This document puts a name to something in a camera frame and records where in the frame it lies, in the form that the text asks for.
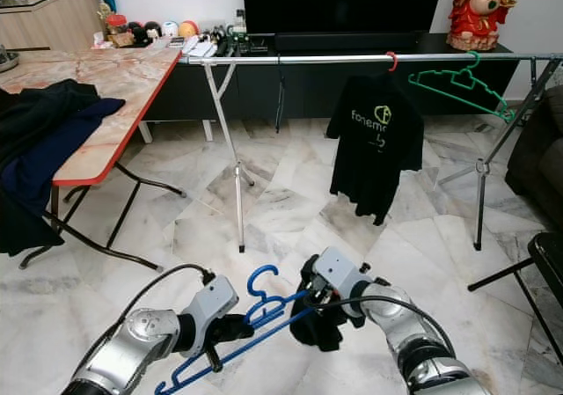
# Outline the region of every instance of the red table edge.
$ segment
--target red table edge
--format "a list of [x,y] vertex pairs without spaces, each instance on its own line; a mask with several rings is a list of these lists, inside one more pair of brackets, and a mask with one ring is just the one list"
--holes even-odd
[[158,84],[157,88],[152,92],[149,100],[147,100],[147,103],[145,103],[142,111],[137,116],[135,123],[131,126],[131,128],[129,129],[129,131],[125,135],[125,138],[121,141],[120,145],[118,146],[117,150],[113,154],[112,158],[107,163],[106,168],[104,168],[104,170],[100,173],[100,175],[98,175],[95,178],[90,178],[90,179],[53,179],[53,186],[55,186],[55,187],[94,186],[94,185],[102,182],[104,179],[106,179],[107,174],[112,170],[113,165],[115,165],[115,162],[117,162],[119,160],[119,158],[121,157],[121,155],[123,154],[123,151],[125,150],[125,147],[129,143],[131,136],[133,135],[133,133],[135,132],[135,130],[139,126],[139,123],[143,120],[144,115],[149,110],[150,105],[152,105],[152,101],[155,99],[158,92],[160,91],[160,89],[162,88],[164,83],[166,82],[166,79],[168,78],[168,76],[170,76],[170,74],[172,73],[172,70],[174,69],[174,67],[178,63],[178,59],[180,58],[181,55],[182,55],[182,53],[179,51],[178,56],[176,56],[176,58],[174,59],[174,61],[170,65],[170,68],[165,72],[165,74],[161,78],[160,83]]

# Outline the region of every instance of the sofa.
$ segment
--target sofa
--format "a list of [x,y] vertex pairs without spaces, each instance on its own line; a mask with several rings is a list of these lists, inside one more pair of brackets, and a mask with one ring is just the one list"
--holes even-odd
[[505,180],[563,230],[563,85],[545,91],[516,143]]

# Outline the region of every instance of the television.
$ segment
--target television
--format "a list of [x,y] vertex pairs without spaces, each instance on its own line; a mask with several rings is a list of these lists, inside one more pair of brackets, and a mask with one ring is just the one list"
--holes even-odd
[[245,0],[250,35],[369,36],[430,30],[438,0]]

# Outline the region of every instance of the black t-shirt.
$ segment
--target black t-shirt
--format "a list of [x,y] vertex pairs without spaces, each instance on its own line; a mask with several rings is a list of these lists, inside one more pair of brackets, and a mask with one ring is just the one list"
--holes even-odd
[[422,167],[424,122],[391,74],[351,77],[326,136],[340,138],[331,193],[358,203],[358,216],[383,223],[401,171]]

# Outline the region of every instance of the black cable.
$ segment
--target black cable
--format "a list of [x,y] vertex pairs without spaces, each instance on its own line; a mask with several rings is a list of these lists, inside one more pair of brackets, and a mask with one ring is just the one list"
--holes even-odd
[[120,316],[117,318],[117,320],[110,325],[106,331],[104,333],[101,334],[101,336],[96,340],[96,342],[94,342],[91,347],[88,349],[88,351],[86,352],[86,354],[84,354],[84,356],[82,357],[82,360],[80,360],[80,363],[78,364],[76,370],[74,371],[73,375],[77,373],[78,369],[80,369],[83,365],[84,362],[86,361],[86,359],[88,357],[90,357],[90,355],[96,350],[98,349],[98,347],[106,342],[107,340],[111,339],[114,335],[115,332],[117,331],[117,329],[121,326],[121,324],[123,323],[123,321],[125,321],[125,318],[127,317],[127,315],[129,314],[129,312],[131,311],[131,309],[135,306],[135,304],[137,303],[137,301],[139,301],[139,299],[144,296],[152,287],[154,287],[157,283],[161,282],[164,278],[167,278],[168,276],[170,276],[171,274],[175,274],[176,272],[178,272],[179,270],[183,270],[183,269],[195,269],[198,272],[201,272],[202,277],[203,277],[203,284],[206,285],[207,282],[211,281],[215,275],[212,272],[209,272],[208,270],[206,270],[205,268],[199,266],[199,265],[195,265],[192,263],[186,263],[183,265],[179,265],[176,267],[173,267],[170,270],[167,270],[166,272],[164,272],[163,274],[161,274],[160,276],[158,276],[157,278],[153,279],[152,281],[150,281],[143,289],[141,289],[137,295],[129,302],[129,304],[125,307],[125,309],[121,312]]
[[414,304],[410,304],[410,303],[407,303],[405,301],[397,300],[395,298],[391,298],[390,296],[357,296],[357,297],[353,297],[353,298],[346,298],[344,300],[333,301],[331,303],[326,303],[326,304],[315,304],[311,301],[311,298],[309,296],[306,296],[303,299],[303,302],[307,307],[311,307],[312,309],[315,309],[315,310],[331,309],[333,307],[339,307],[339,306],[344,305],[344,304],[361,303],[361,302],[364,302],[364,301],[383,301],[383,302],[386,302],[386,303],[392,303],[392,304],[400,305],[401,307],[404,307],[407,310],[410,310],[413,313],[418,314],[422,318],[426,319],[427,322],[432,327],[434,327],[434,329],[442,337],[444,343],[446,344],[446,347],[450,351],[450,354],[454,358],[456,358],[456,351],[454,350],[454,347],[451,344],[451,340],[448,337],[448,334],[446,333],[446,331],[443,330],[443,328],[440,326],[440,324],[438,322],[436,322],[434,320],[434,318],[432,318],[432,316],[430,316],[425,311],[422,311],[421,309],[419,309]]
[[275,133],[280,134],[280,125],[283,116],[283,105],[285,102],[285,76],[282,72],[280,54],[278,54],[278,75],[280,76],[280,90],[278,91],[278,110],[275,113]]

